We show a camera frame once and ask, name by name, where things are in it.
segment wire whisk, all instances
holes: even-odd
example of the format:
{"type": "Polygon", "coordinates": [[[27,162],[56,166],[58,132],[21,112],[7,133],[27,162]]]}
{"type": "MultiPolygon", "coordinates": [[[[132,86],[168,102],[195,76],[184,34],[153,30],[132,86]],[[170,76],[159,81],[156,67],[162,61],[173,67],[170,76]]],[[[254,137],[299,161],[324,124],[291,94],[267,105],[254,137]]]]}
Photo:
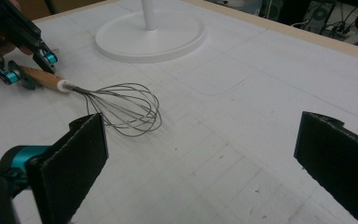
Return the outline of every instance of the wire whisk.
{"type": "Polygon", "coordinates": [[[102,113],[105,126],[121,134],[134,137],[161,126],[158,98],[144,85],[123,83],[89,91],[48,72],[24,66],[21,69],[42,86],[83,95],[87,112],[102,113]]]}

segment metal wire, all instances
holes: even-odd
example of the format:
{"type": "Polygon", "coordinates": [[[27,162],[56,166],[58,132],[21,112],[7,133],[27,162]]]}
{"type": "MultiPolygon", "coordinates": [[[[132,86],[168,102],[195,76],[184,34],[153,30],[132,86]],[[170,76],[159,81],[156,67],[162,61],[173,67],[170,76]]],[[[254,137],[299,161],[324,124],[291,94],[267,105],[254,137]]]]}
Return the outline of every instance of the metal wire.
{"type": "Polygon", "coordinates": [[[123,83],[88,91],[72,84],[63,85],[86,98],[87,111],[103,114],[105,126],[134,137],[155,131],[161,125],[157,97],[144,85],[123,83]]]}

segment table surface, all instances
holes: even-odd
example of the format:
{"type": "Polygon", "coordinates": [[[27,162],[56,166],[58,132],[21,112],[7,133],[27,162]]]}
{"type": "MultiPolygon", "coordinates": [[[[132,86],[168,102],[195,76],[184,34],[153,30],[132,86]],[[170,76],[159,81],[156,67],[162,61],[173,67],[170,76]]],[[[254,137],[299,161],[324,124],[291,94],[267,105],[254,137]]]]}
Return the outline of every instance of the table surface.
{"type": "MultiPolygon", "coordinates": [[[[105,23],[141,10],[108,1],[36,21],[57,74],[97,89],[137,82],[160,100],[163,125],[129,138],[106,130],[110,158],[74,223],[358,223],[293,157],[302,111],[358,134],[358,48],[198,0],[156,8],[203,19],[207,38],[186,56],[120,63],[96,49],[105,23]]],[[[6,56],[37,67],[18,51],[6,56]]],[[[51,145],[87,115],[82,96],[0,80],[0,159],[18,145],[51,145]]],[[[31,191],[14,199],[40,223],[31,191]]]]}

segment wooden handle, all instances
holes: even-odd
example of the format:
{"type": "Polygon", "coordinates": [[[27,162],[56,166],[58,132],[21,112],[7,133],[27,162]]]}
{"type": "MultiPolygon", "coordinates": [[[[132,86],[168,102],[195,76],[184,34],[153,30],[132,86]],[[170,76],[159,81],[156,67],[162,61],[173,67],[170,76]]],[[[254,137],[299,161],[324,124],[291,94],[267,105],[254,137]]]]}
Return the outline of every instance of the wooden handle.
{"type": "Polygon", "coordinates": [[[61,91],[59,89],[59,82],[64,80],[62,77],[55,76],[51,73],[41,71],[38,69],[21,66],[21,69],[26,72],[30,77],[34,79],[35,82],[39,83],[42,86],[48,87],[50,89],[61,91]]]}

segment round white base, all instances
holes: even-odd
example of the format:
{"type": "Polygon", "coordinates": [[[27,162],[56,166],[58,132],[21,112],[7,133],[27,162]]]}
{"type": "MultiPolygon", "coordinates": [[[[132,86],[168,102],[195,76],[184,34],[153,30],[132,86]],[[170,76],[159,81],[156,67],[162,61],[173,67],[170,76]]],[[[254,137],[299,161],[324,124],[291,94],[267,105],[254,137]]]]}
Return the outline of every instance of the round white base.
{"type": "Polygon", "coordinates": [[[108,22],[96,35],[98,49],[124,63],[156,63],[188,54],[205,39],[205,25],[197,17],[168,10],[156,10],[155,17],[154,31],[146,31],[143,12],[108,22]]]}

